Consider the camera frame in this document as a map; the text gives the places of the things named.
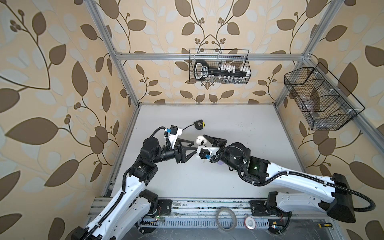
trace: white robotic arm link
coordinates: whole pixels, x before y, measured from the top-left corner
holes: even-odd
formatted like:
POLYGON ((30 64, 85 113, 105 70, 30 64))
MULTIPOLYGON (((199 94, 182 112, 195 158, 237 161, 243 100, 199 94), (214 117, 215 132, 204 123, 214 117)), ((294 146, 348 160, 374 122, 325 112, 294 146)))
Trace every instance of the white robotic arm link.
MULTIPOLYGON (((202 129, 202 120, 194 124, 202 129)), ((86 228, 78 227, 72 234, 72 240, 120 240, 145 215, 161 214, 158 207, 158 195, 145 189, 157 172, 156 163, 175 159, 176 163, 185 163, 192 156, 208 159, 211 163, 222 161, 230 170, 236 170, 238 176, 248 184, 257 187, 269 183, 295 189, 302 193, 288 194, 270 192, 260 211, 270 215, 281 215, 291 211, 320 211, 343 222, 356 221, 354 212, 367 212, 375 208, 375 203, 367 196, 349 188, 346 178, 341 174, 332 177, 316 176, 284 168, 268 160, 251 156, 250 149, 239 142, 227 145, 227 140, 198 136, 196 141, 179 139, 182 129, 171 126, 159 127, 143 142, 143 147, 135 163, 123 175, 122 188, 104 210, 91 221, 86 228), (161 147, 153 137, 164 130, 166 145, 161 147), (352 194, 369 202, 365 208, 354 208, 352 194)))

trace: floral wallpaper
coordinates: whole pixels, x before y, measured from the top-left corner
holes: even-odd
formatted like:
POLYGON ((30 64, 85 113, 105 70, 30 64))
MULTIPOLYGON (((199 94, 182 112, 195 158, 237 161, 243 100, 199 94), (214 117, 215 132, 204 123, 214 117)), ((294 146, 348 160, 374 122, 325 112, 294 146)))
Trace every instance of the floral wallpaper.
POLYGON ((95 0, 123 53, 248 49, 301 53, 327 0, 95 0))
POLYGON ((189 79, 185 61, 123 62, 137 99, 142 103, 273 103, 283 88, 292 61, 250 61, 247 84, 220 84, 189 79))
MULTIPOLYGON (((345 0, 312 57, 332 71, 366 107, 361 113, 383 133, 384 2, 345 0)), ((343 91, 341 84, 335 81, 343 91)), ((384 239, 384 157, 351 121, 338 131, 311 131, 292 96, 279 112, 306 172, 346 176, 351 189, 376 202, 371 212, 356 212, 356 223, 342 223, 351 240, 384 239)), ((353 196, 355 207, 367 202, 353 196)))
POLYGON ((0 238, 65 239, 134 107, 85 5, 0 0, 0 13, 0 238))
POLYGON ((312 55, 315 61, 322 62, 339 77, 340 82, 361 101, 366 107, 361 114, 382 134, 384 134, 383 23, 383 1, 346 1, 312 55))

